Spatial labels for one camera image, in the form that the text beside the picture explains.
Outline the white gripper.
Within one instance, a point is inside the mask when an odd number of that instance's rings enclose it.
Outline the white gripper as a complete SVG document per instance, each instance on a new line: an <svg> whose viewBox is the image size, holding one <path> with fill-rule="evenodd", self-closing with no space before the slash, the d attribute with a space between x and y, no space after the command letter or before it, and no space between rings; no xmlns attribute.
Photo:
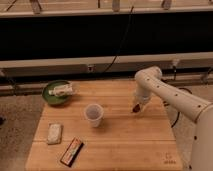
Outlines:
<svg viewBox="0 0 213 171"><path fill-rule="evenodd" d="M134 95L134 100L133 102L135 104L139 104L140 106L140 111L144 111L147 107L147 103L150 101L151 97L143 97L143 96L139 96L138 94Z"/></svg>

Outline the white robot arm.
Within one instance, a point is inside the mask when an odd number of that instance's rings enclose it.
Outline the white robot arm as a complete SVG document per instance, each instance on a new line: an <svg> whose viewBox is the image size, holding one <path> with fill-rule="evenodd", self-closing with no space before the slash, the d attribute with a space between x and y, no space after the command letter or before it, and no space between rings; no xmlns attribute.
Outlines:
<svg viewBox="0 0 213 171"><path fill-rule="evenodd" d="M213 171L213 103L164 83L162 71L153 66L135 74L134 105L144 107L154 93L196 124L190 171Z"/></svg>

